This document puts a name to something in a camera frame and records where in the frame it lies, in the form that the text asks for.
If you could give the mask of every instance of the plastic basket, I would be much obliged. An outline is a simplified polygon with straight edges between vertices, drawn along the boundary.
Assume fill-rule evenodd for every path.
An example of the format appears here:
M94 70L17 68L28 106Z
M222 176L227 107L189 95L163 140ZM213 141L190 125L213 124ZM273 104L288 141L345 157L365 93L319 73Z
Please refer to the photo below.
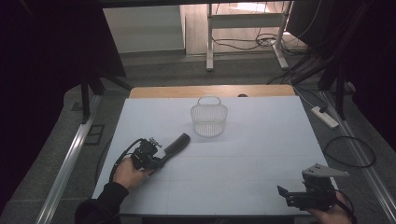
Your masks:
M215 98L219 102L217 104L201 104L201 100L205 98ZM197 105L191 109L194 130L204 137L218 136L224 131L227 112L227 107L221 104L219 97L209 95L199 98Z

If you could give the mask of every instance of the power strip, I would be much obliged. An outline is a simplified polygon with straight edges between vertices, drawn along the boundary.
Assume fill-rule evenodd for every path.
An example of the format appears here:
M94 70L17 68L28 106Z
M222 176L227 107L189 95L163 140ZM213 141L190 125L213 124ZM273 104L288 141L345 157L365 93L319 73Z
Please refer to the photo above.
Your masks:
M318 118L320 118L329 128L333 129L338 126L338 122L335 121L332 117L330 117L326 112L320 113L320 107L315 106L311 109L312 113L314 113Z

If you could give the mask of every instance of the human hand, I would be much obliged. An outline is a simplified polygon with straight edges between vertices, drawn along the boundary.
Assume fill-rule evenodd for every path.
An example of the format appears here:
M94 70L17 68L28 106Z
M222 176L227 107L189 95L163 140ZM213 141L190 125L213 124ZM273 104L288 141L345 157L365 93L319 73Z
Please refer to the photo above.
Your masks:
M336 197L341 203L346 203L344 197L340 192L336 192ZM321 211L318 209L306 209L308 213L313 215L315 218L318 219L320 224L351 224L352 221L350 220L347 212L342 209L340 206L335 204L329 211Z
M131 158L124 158L114 174L113 181L123 185L126 189L135 188L151 174L152 170L138 171L134 168Z

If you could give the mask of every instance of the white table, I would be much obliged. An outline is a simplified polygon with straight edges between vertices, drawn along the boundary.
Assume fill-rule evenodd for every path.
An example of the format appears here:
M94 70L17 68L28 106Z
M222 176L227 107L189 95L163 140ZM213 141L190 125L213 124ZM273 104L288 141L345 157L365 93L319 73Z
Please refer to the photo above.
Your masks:
M166 148L186 133L190 144L126 197L122 214L306 214L287 207L276 188L304 191L301 171L327 165L299 97L223 97L229 112L225 131L216 138L194 132L190 110L197 100L127 99L93 198L134 140L154 137Z

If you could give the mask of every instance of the black sleeve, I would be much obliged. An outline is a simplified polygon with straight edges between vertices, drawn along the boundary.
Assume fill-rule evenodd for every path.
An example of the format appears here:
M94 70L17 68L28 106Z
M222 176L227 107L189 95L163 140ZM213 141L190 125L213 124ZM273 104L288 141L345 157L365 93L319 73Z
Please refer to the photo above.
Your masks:
M119 224L120 204L128 195L128 189L118 183L108 183L98 199L81 203L75 213L76 224Z

